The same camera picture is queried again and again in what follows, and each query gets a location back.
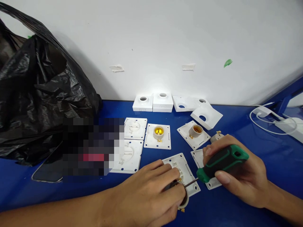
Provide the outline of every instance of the person's right hand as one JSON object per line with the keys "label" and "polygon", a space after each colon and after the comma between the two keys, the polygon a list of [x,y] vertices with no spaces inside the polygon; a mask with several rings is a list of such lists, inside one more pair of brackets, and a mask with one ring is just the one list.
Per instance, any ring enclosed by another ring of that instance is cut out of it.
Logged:
{"label": "person's right hand", "polygon": [[236,138],[226,135],[203,148],[203,164],[205,165],[215,153],[232,144],[238,145],[248,153],[249,159],[233,173],[233,176],[224,171],[217,171],[216,178],[228,191],[245,203],[258,208],[265,207],[270,199],[270,186],[264,162]]}

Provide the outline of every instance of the white ceramic holder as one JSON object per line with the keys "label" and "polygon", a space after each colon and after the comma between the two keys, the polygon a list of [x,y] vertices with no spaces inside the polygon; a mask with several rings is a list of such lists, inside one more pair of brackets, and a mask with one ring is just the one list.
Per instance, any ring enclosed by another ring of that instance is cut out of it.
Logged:
{"label": "white ceramic holder", "polygon": [[[156,139],[154,137],[154,130],[157,127],[161,127],[164,130],[163,137],[161,139]],[[169,125],[148,124],[146,127],[144,147],[170,150],[171,149],[170,126]]]}
{"label": "white ceramic holder", "polygon": [[153,96],[136,96],[133,111],[146,111],[152,112],[152,100]]}
{"label": "white ceramic holder", "polygon": [[190,116],[194,118],[204,128],[210,130],[214,128],[214,126],[218,123],[223,114],[219,113],[214,108],[204,103],[200,107],[195,109]]}
{"label": "white ceramic holder", "polygon": [[197,150],[210,139],[210,136],[203,130],[198,137],[191,138],[189,131],[194,125],[197,125],[194,121],[188,122],[182,127],[178,128],[177,131],[193,150]]}
{"label": "white ceramic holder", "polygon": [[147,118],[126,118],[124,121],[124,139],[144,139]]}
{"label": "white ceramic holder", "polygon": [[154,93],[152,101],[153,112],[168,112],[171,113],[173,110],[173,98],[170,93]]}
{"label": "white ceramic holder", "polygon": [[[164,164],[169,163],[172,168],[176,167],[179,170],[181,178],[180,182],[182,184],[186,185],[195,179],[183,153],[176,154],[169,158],[163,159],[162,161]],[[189,197],[201,191],[197,182],[186,187],[186,190]]]}
{"label": "white ceramic holder", "polygon": [[[203,168],[203,149],[200,150],[196,150],[196,151],[191,151],[190,152],[192,154],[193,159],[195,160],[195,163],[197,165],[198,168]],[[222,184],[217,180],[217,178],[212,178],[209,180],[208,183],[205,183],[208,190],[212,190],[214,188],[217,188],[219,186],[221,186]]]}
{"label": "white ceramic holder", "polygon": [[203,103],[211,106],[205,98],[191,98],[186,96],[173,96],[173,102],[176,112],[194,111]]}
{"label": "white ceramic holder", "polygon": [[143,140],[124,140],[124,155],[112,168],[113,173],[135,173],[139,170]]}

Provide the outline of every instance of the green screwdriver handle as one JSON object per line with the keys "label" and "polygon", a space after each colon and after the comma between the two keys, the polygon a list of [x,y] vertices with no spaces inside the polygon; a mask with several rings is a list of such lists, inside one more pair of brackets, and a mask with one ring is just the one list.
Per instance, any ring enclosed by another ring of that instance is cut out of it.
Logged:
{"label": "green screwdriver handle", "polygon": [[242,148],[234,144],[230,145],[212,156],[203,168],[199,168],[197,176],[200,181],[207,183],[215,177],[215,172],[218,170],[230,172],[241,166],[248,158],[249,155]]}

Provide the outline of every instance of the smartphone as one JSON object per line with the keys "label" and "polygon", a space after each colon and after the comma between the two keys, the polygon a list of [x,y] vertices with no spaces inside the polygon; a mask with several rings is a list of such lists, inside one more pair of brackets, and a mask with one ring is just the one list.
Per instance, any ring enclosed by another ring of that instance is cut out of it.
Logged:
{"label": "smartphone", "polygon": [[57,183],[63,178],[62,142],[32,175],[32,180]]}

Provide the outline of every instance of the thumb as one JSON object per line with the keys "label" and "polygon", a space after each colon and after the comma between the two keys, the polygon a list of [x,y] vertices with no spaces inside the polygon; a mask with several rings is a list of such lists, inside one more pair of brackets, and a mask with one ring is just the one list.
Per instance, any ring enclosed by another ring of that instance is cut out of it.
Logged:
{"label": "thumb", "polygon": [[227,172],[224,171],[217,171],[215,173],[215,177],[218,179],[218,181],[232,194],[236,196],[240,196],[242,193],[243,185],[240,181],[238,181],[236,178],[234,178],[232,175],[230,175]]}

